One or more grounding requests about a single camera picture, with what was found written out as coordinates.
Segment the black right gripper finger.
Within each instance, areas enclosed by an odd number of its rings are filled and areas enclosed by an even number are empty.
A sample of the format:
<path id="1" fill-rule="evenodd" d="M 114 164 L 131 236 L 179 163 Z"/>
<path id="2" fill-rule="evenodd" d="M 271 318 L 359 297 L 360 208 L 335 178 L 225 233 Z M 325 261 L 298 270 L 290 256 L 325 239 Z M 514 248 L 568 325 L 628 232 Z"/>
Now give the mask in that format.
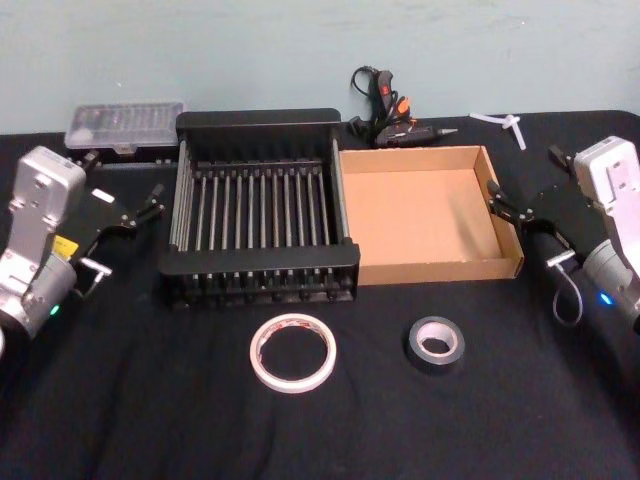
<path id="1" fill-rule="evenodd" d="M 526 224 L 532 221 L 532 210 L 521 209 L 494 180 L 487 181 L 488 208 L 491 214 L 510 224 Z"/>
<path id="2" fill-rule="evenodd" d="M 548 157 L 560 169 L 574 168 L 574 156 L 564 152 L 557 145 L 551 145 L 548 148 Z"/>

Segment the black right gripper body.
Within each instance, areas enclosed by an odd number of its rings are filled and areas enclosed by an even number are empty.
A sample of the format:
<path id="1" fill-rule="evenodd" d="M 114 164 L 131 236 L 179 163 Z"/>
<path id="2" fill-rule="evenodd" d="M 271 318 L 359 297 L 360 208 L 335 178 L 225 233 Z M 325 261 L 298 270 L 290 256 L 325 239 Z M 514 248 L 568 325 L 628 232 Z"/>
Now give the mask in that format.
<path id="1" fill-rule="evenodd" d="M 608 239 L 604 221 L 583 195 L 573 177 L 559 181 L 534 195 L 527 205 L 533 218 L 522 226 L 530 238 L 546 234 L 575 252 L 582 267 L 587 257 Z"/>

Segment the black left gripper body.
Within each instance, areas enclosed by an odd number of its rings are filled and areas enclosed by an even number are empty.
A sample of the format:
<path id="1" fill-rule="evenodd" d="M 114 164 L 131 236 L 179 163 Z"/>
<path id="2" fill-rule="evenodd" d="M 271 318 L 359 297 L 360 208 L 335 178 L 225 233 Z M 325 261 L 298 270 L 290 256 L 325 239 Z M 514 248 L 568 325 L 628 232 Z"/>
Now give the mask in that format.
<path id="1" fill-rule="evenodd" d="M 86 179 L 80 200 L 58 227 L 52 246 L 52 253 L 72 266 L 90 257 L 108 240 L 129 240 L 137 235 L 132 213 L 115 196 L 90 185 L 90 170 L 84 173 Z"/>

